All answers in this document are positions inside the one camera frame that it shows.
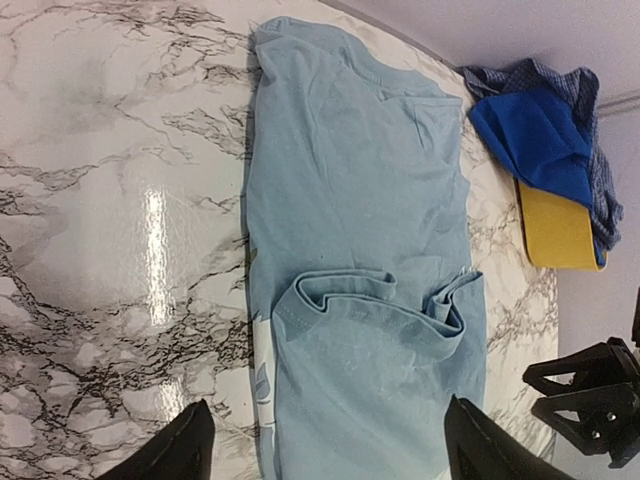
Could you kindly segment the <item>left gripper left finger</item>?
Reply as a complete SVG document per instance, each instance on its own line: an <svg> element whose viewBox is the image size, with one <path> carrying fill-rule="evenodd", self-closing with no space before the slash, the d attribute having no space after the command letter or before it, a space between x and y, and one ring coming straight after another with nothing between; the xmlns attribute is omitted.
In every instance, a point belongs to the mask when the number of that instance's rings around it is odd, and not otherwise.
<svg viewBox="0 0 640 480"><path fill-rule="evenodd" d="M214 439L208 404L191 403L132 456L107 471L105 480L207 480Z"/></svg>

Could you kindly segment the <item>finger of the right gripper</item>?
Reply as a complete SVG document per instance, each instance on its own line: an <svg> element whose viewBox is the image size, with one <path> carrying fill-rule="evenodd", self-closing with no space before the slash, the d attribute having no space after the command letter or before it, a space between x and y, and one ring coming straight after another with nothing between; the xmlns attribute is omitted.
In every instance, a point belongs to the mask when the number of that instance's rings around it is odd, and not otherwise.
<svg viewBox="0 0 640 480"><path fill-rule="evenodd" d="M631 350L617 337L574 354L527 367L523 381L543 395L560 395L631 380Z"/></svg>
<svg viewBox="0 0 640 480"><path fill-rule="evenodd" d="M586 456L639 454L639 393L632 384L542 397L532 413Z"/></svg>

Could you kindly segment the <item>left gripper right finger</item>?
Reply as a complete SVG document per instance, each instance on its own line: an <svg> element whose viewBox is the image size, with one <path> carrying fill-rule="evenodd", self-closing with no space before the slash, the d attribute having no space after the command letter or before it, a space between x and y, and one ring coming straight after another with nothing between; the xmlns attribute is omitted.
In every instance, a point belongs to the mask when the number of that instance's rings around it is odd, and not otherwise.
<svg viewBox="0 0 640 480"><path fill-rule="evenodd" d="M453 480L565 478L564 472L533 455L466 398L451 398L444 431Z"/></svg>

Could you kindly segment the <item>light blue t-shirt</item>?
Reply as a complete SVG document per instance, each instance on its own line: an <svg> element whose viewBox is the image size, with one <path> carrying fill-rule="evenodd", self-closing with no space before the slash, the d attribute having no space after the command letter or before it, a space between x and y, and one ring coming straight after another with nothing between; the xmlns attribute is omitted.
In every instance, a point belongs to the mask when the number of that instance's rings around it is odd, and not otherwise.
<svg viewBox="0 0 640 480"><path fill-rule="evenodd" d="M246 185L267 479L434 479L452 397L486 385L462 103L355 36L278 17Z"/></svg>

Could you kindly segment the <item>blue patterned button shirt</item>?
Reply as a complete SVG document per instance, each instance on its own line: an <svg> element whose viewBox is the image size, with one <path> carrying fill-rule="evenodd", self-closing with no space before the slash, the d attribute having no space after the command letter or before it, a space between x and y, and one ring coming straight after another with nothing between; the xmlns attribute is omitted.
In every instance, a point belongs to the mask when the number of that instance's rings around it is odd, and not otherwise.
<svg viewBox="0 0 640 480"><path fill-rule="evenodd" d="M600 82L597 75L587 67L560 74L533 58L519 60L504 69L465 66L460 73L477 100L548 87L571 107L574 120L586 129L592 141L588 175L593 192L590 218L595 243L603 251L612 250L621 239L619 223L624 213L616 198L610 164L599 145L596 102Z"/></svg>

